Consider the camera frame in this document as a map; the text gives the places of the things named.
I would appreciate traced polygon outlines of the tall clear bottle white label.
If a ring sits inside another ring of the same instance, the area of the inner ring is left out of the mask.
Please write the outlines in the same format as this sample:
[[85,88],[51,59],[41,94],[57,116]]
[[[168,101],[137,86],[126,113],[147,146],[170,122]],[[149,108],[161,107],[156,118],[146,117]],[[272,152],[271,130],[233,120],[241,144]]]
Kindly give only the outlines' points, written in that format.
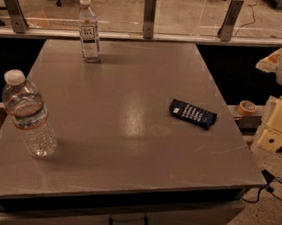
[[81,50],[83,53],[83,59],[87,63],[98,63],[100,61],[100,44],[98,33],[98,18],[92,11],[90,5],[91,0],[79,0],[79,34],[81,42]]

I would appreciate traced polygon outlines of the clear water bottle red label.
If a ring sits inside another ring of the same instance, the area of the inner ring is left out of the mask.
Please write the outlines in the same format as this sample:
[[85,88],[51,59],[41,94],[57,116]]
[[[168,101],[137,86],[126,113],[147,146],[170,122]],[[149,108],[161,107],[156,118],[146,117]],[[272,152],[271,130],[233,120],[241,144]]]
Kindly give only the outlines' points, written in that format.
[[4,73],[2,102],[27,152],[34,158],[48,158],[57,148],[49,111],[41,92],[19,69]]

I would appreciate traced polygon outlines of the orange masking tape roll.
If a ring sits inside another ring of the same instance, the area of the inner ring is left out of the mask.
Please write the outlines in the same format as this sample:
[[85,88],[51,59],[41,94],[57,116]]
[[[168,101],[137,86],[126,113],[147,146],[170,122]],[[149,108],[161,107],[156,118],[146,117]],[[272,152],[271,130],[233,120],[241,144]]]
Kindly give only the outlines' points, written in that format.
[[241,103],[238,105],[238,112],[240,115],[243,116],[251,116],[257,111],[257,107],[253,102],[243,100]]

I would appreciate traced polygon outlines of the right metal glass bracket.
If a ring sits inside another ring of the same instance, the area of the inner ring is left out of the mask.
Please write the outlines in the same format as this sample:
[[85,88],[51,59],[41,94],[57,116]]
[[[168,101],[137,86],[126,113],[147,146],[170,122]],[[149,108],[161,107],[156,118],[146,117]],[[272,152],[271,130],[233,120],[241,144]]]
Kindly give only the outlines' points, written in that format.
[[224,21],[222,23],[222,26],[219,28],[217,35],[222,42],[228,42],[229,40],[231,40],[231,36],[233,35],[233,28],[235,27],[243,4],[243,0],[231,0],[230,5],[227,9],[226,16],[224,17]]

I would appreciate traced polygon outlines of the metal glass bracket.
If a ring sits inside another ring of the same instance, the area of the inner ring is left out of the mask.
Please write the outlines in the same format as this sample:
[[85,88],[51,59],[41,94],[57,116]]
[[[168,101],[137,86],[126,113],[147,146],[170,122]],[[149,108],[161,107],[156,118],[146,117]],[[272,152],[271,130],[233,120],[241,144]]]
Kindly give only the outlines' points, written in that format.
[[153,37],[156,3],[157,0],[145,0],[144,3],[144,22],[142,34],[145,39],[151,39]]
[[12,29],[15,33],[25,33],[28,28],[28,23],[24,18],[24,14],[20,7],[19,0],[3,0],[6,9],[9,13]]
[[226,16],[224,17],[224,21],[222,23],[222,26],[219,28],[217,35],[222,42],[228,42],[229,40],[231,40],[231,36],[233,35],[233,28],[235,27],[243,4],[243,0],[231,0],[230,5],[227,9]]

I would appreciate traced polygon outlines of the middle metal glass bracket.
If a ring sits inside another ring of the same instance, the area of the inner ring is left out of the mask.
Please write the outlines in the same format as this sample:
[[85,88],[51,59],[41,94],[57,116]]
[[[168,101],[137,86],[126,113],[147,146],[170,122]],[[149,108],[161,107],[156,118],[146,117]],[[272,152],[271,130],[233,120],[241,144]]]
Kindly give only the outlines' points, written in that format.
[[142,34],[145,39],[151,39],[153,37],[156,3],[157,0],[145,0],[144,3],[144,22]]

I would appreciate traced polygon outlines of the left metal glass bracket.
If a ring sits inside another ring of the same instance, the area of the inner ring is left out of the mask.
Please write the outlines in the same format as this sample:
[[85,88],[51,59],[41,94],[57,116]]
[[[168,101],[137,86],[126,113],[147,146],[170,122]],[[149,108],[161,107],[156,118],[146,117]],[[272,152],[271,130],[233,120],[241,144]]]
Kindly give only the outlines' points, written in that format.
[[19,0],[3,0],[6,9],[9,13],[12,29],[15,33],[25,33],[28,28],[28,23],[24,18],[24,14],[20,7]]

